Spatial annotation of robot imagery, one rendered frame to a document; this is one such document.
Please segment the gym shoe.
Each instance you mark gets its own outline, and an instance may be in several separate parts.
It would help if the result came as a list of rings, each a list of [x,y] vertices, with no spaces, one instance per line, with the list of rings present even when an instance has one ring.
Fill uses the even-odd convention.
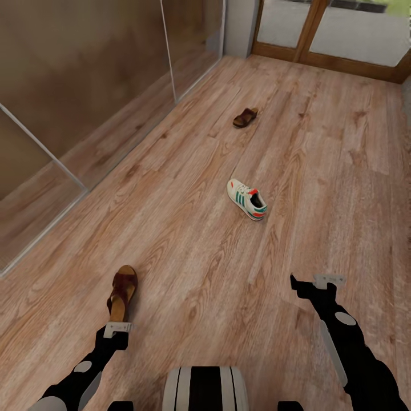
[[[260,221],[267,211],[267,205],[260,196],[259,190],[249,188],[236,179],[227,184],[230,199],[236,203],[252,220]]]

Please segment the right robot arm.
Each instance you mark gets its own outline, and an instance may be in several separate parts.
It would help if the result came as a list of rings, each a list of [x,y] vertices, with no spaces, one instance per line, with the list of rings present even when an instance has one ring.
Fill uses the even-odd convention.
[[[292,273],[290,278],[297,296],[309,299],[319,314],[322,336],[354,411],[409,411],[389,368],[376,360],[358,322],[335,301],[334,283],[345,284],[346,277],[315,273],[312,283],[297,281]]]

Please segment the sandal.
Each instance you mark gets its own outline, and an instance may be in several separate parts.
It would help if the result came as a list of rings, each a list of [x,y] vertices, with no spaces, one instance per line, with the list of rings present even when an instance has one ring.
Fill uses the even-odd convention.
[[[138,278],[134,269],[130,265],[123,265],[115,274],[113,291],[107,300],[107,308],[110,313],[110,321],[128,322],[128,306],[137,291]]]
[[[257,109],[257,108],[252,108],[252,109],[246,108],[241,115],[238,115],[233,120],[233,126],[236,126],[236,127],[239,127],[239,128],[246,127],[248,125],[248,123],[251,121],[251,119],[256,118],[258,111],[259,111],[259,109]]]

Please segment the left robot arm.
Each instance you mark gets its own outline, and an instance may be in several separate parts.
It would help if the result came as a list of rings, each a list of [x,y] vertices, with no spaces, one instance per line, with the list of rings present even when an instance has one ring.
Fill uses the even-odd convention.
[[[133,323],[110,321],[97,331],[95,349],[59,384],[52,384],[26,411],[82,411],[99,388],[102,372],[116,350],[128,347]]]

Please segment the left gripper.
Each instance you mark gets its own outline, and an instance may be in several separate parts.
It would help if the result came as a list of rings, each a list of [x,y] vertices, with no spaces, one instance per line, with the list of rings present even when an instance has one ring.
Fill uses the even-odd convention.
[[[126,350],[128,347],[128,332],[116,331],[112,338],[104,338],[104,330],[96,333],[95,347],[104,347],[110,354],[110,359],[116,350]]]

